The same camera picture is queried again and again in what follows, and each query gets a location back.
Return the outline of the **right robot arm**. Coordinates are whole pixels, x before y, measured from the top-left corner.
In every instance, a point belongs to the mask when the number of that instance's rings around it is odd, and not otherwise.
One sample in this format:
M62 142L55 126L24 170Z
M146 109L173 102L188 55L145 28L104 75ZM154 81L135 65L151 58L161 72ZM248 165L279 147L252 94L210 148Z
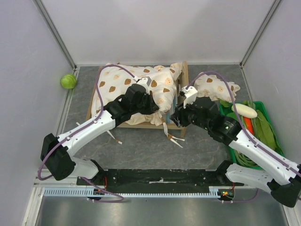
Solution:
M190 124L205 129L220 143L246 155L260 170L224 161L215 174L216 182L230 181L261 189L284 206L295 207L301 196L301 166L270 149L237 120L220 114L217 104L208 97L198 97L190 104L180 104L170 116L178 127Z

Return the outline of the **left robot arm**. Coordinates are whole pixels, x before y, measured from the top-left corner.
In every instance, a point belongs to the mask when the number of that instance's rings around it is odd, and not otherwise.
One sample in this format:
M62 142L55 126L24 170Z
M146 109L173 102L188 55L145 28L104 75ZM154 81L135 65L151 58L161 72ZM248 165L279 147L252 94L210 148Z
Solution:
M99 165L92 160L76 158L76 152L100 134L128 121L132 115L151 115L157 110L152 92L134 84L85 123L57 137L48 134L43 141L42 163L57 181L76 176L99 185L103 181Z

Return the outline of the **wooden pet bed frame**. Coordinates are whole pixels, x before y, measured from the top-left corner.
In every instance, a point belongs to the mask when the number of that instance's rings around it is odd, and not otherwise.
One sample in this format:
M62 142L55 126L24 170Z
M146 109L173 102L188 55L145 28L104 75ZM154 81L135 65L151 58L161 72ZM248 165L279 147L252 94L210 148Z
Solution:
M133 84L146 88L148 103L153 113L134 113L119 124L120 128L163 129L168 138L170 129L179 129L181 138L186 128L170 119L176 107L185 104L186 88L189 84L187 62L175 63L169 67L126 66L107 64L100 67L92 92L86 119L100 114L101 108L114 100L120 100Z

